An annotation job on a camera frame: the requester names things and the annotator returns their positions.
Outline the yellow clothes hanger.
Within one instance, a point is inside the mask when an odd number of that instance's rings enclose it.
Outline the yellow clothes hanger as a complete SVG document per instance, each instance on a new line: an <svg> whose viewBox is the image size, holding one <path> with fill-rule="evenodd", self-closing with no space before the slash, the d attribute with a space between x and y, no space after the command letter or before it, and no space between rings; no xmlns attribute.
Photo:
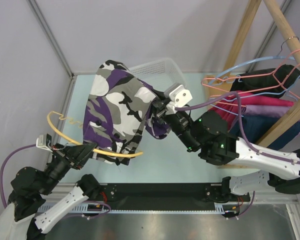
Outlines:
<svg viewBox="0 0 300 240"><path fill-rule="evenodd" d="M53 114L56 114L58 115L58 119L61 120L61 121L65 121L65 120L68 120L70 124L72 125L75 125L75 124L80 124L79 121L74 121L74 119L72 117L67 117L67 116L64 116L62 113L59 113L59 112L56 112L56 111L50 111L47 116L46 116L46 120L47 120L47 123L48 125L50 126L50 128L57 134L59 135L61 138L67 140L69 143L71 144L75 144L77 146L79 145L82 145L80 142L72 139L71 137L65 135L63 132L61 132L52 122L51 120L51 116ZM97 149L95 148L93 150L94 153L97 153L97 154L102 154L102 155L105 155L105 156L110 156L110 157L117 157L117 158L135 158L135 157L138 157L138 156L141 156L143 155L144 153L143 152L137 152L137 153L132 153L132 154L123 154L123 153L116 153L116 152L110 152L110 151L105 151L105 150L101 150L101 149Z"/></svg>

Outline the purple camouflage trousers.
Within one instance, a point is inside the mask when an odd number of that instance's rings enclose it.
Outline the purple camouflage trousers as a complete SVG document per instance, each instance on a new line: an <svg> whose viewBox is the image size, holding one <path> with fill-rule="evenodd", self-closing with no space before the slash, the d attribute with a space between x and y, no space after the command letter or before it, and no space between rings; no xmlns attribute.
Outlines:
<svg viewBox="0 0 300 240"><path fill-rule="evenodd" d="M97 154L94 159L116 165L129 165L126 154L134 154L147 131L156 140L171 129L155 116L153 87L122 63L107 60L98 68L85 106L83 143L122 154L121 157Z"/></svg>

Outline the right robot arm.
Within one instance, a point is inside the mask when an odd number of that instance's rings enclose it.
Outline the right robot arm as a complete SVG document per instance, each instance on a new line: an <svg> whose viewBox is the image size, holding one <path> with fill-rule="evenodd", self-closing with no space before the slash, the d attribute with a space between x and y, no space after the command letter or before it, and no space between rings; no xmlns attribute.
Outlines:
<svg viewBox="0 0 300 240"><path fill-rule="evenodd" d="M160 99L152 107L156 117L168 124L188 152L197 152L199 158L214 166L229 164L257 169L250 174L223 178L220 194L225 200L266 189L300 194L300 149L280 152L230 135L226 121L214 111L193 120L185 111L173 111L173 105Z"/></svg>

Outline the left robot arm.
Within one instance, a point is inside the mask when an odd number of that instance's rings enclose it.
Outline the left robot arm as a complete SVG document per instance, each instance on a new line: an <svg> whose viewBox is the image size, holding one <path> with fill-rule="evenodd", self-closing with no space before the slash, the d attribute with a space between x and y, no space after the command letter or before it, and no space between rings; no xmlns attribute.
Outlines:
<svg viewBox="0 0 300 240"><path fill-rule="evenodd" d="M52 160L43 171L24 167L12 180L13 191L0 215L0 240L43 240L74 207L97 199L101 193L100 184L92 174L86 174L52 208L37 214L46 202L43 196L51 194L70 169L80 170L96 146L95 143L73 146L47 143L42 146L52 154Z"/></svg>

